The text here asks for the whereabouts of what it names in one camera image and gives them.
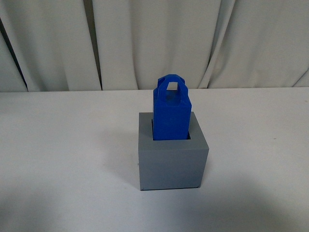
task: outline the handle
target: handle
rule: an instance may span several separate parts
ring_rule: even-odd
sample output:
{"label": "handle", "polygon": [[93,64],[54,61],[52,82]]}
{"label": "handle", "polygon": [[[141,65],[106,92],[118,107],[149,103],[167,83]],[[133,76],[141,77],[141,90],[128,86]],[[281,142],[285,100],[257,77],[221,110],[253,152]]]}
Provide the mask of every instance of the handle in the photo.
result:
{"label": "handle", "polygon": [[158,99],[165,102],[166,101],[166,91],[168,89],[170,82],[177,82],[177,94],[181,95],[181,99],[188,97],[188,87],[184,84],[184,80],[176,75],[169,74],[158,80]]}

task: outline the white table surface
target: white table surface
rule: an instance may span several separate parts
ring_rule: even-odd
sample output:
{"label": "white table surface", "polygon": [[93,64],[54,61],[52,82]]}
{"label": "white table surface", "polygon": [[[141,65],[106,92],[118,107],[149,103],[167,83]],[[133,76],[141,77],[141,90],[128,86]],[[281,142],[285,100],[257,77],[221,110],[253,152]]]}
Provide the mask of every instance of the white table surface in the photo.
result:
{"label": "white table surface", "polygon": [[309,88],[189,90],[201,188],[139,190],[152,91],[0,93],[0,231],[309,231]]}

